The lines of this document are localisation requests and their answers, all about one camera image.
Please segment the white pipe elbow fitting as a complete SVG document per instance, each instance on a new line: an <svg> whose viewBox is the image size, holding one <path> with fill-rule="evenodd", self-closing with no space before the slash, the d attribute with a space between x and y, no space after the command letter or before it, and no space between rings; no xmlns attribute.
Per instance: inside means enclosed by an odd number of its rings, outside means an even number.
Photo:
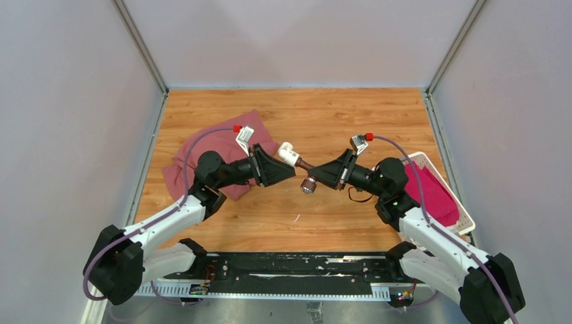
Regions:
<svg viewBox="0 0 572 324"><path fill-rule="evenodd" d="M290 142L283 142L278 149L279 157L288 165L295 167L300 158L300 154L295 152Z"/></svg>

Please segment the brown metal water faucet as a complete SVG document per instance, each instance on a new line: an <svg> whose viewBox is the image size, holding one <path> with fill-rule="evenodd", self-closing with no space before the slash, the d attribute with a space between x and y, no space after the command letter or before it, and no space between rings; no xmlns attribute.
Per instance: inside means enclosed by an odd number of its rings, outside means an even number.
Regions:
<svg viewBox="0 0 572 324"><path fill-rule="evenodd" d="M314 166L309 164L308 162L305 162L301 157L299 157L298 160L295 162L295 166L307 171L308 173L306 178L302 181L300 189L305 194L313 194L317 187L317 184L316 184L316 179L309 174L309 170L314 168Z"/></svg>

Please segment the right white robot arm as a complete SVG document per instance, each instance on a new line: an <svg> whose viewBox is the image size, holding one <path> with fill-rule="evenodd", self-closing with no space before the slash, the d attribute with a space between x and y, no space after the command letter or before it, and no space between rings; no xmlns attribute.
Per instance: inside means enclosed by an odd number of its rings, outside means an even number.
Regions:
<svg viewBox="0 0 572 324"><path fill-rule="evenodd" d="M346 150L310 168L308 175L332 189L349 184L376 196L382 222L413 239L388 251L388 278L400 282L411 277L428 284L458 304L470 323L515 321L525 298L511 259L476 248L429 216L421 200L406 193L409 178L400 159L383 159L376 169L356 161L356 154Z"/></svg>

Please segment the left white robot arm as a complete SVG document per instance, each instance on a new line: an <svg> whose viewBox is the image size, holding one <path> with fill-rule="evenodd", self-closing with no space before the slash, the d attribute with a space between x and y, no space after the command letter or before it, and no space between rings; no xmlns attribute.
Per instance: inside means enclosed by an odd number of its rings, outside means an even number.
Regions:
<svg viewBox="0 0 572 324"><path fill-rule="evenodd" d="M125 228L109 225L101 230L83 270L86 296L119 305L154 279L177 272L198 279L206 272L203 249L184 239L170 248L159 247L192 225L214 215L226 201L221 192L232 185L268 187L295 176L298 158L280 151L270 156L260 144L248 149L245 158L227 163L215 151L202 153L194 181L183 196L152 217Z"/></svg>

